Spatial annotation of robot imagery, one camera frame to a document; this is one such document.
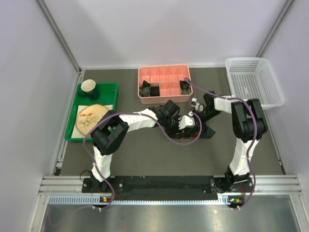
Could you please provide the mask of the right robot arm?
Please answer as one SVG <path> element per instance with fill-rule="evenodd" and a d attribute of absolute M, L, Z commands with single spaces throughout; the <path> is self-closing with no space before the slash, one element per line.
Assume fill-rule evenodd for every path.
<path fill-rule="evenodd" d="M 268 125 L 258 99 L 243 100 L 232 96 L 216 96 L 209 92 L 203 96 L 205 104 L 192 98 L 191 107 L 201 120 L 211 118 L 225 112 L 231 115 L 232 129 L 236 137 L 236 146 L 232 161 L 227 167 L 224 178 L 215 177 L 212 188 L 215 192 L 238 191 L 246 184 L 253 184 L 250 179 L 251 159 L 253 152 L 263 134 L 268 130 Z"/>

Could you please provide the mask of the black orange floral tie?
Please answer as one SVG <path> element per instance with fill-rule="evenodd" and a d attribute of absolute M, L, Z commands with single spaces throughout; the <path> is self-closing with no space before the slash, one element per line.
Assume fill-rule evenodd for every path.
<path fill-rule="evenodd" d="M 214 134 L 215 131 L 208 127 L 205 123 L 202 124 L 202 131 L 199 135 L 200 126 L 194 126 L 191 128 L 185 128 L 181 132 L 176 133 L 175 135 L 171 136 L 173 139 L 210 139 Z"/>

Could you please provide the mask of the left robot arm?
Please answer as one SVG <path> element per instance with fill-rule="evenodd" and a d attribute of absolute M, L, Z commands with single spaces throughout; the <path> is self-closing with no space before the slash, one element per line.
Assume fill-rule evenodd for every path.
<path fill-rule="evenodd" d="M 131 131 L 153 128 L 161 125 L 171 137 L 193 126 L 193 114 L 179 116 L 179 106 L 169 100 L 157 108 L 150 107 L 140 112 L 111 117 L 114 110 L 108 111 L 99 121 L 101 124 L 90 134 L 94 148 L 94 164 L 89 179 L 90 187 L 103 192 L 109 187 L 112 154 L 120 147 L 124 137 Z"/>

